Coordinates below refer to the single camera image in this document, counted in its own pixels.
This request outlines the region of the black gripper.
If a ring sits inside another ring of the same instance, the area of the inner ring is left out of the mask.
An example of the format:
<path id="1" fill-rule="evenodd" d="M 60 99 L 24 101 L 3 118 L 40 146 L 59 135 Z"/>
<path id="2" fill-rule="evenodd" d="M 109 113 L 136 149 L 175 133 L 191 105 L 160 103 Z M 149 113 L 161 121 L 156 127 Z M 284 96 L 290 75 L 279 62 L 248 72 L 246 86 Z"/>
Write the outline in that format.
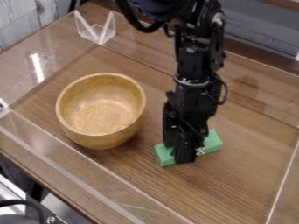
<path id="1" fill-rule="evenodd" d="M 208 136 L 208 120 L 220 105 L 220 79 L 187 80 L 173 77 L 175 90 L 165 93 L 163 105 L 163 143 L 175 145 L 175 162 L 187 164 L 196 160 L 196 149 Z"/>

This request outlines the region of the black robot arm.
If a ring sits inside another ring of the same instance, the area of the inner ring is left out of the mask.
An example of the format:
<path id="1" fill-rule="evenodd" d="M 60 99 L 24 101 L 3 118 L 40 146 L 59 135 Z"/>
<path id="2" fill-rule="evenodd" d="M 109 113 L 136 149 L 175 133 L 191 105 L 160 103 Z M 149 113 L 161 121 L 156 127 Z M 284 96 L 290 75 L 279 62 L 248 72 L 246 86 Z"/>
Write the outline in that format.
<path id="1" fill-rule="evenodd" d="M 115 0 L 143 33 L 163 29 L 173 40 L 175 89 L 165 92 L 163 143 L 177 164 L 196 160 L 210 136 L 208 120 L 228 99 L 218 75 L 224 67 L 226 18 L 219 0 Z"/>

